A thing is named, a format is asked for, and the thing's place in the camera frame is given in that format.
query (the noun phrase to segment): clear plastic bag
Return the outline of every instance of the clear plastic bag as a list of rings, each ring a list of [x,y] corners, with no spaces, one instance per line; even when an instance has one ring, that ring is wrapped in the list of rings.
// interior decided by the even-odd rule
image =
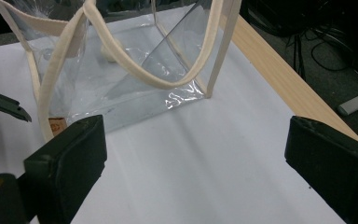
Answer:
[[[39,121],[113,131],[212,94],[241,0],[0,0],[32,52]]]

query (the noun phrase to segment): dark floor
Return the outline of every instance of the dark floor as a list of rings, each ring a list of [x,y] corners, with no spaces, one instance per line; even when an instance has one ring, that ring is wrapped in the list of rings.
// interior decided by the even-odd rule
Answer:
[[[278,37],[265,32],[264,29],[262,30],[254,24],[252,26],[293,67],[295,47],[293,37]],[[321,38],[314,37],[317,36],[313,32],[303,33],[300,37],[305,80],[337,112],[339,105],[358,96],[358,74],[348,66],[345,57],[338,48],[326,43],[317,46],[323,41]],[[341,118],[358,134],[358,111],[348,116],[341,116]]]

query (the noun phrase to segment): white paper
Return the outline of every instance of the white paper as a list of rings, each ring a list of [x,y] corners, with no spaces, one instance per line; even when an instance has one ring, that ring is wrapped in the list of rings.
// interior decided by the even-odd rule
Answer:
[[[44,144],[20,44],[0,47],[0,93],[33,119],[0,112],[0,173],[20,176]],[[106,135],[103,175],[73,223],[344,223],[285,161],[293,115],[231,43],[212,99]]]

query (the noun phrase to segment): wooden table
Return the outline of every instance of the wooden table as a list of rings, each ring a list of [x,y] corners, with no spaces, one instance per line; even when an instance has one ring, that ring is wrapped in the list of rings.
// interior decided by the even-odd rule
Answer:
[[[297,116],[319,120],[358,141],[358,135],[241,16],[232,40]]]

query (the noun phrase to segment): white surface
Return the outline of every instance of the white surface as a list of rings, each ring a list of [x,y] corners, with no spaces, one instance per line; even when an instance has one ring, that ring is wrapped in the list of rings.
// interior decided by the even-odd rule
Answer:
[[[25,54],[0,47],[0,173],[43,145]],[[284,159],[293,112],[231,44],[213,98],[106,135],[108,161],[73,223],[344,223]]]

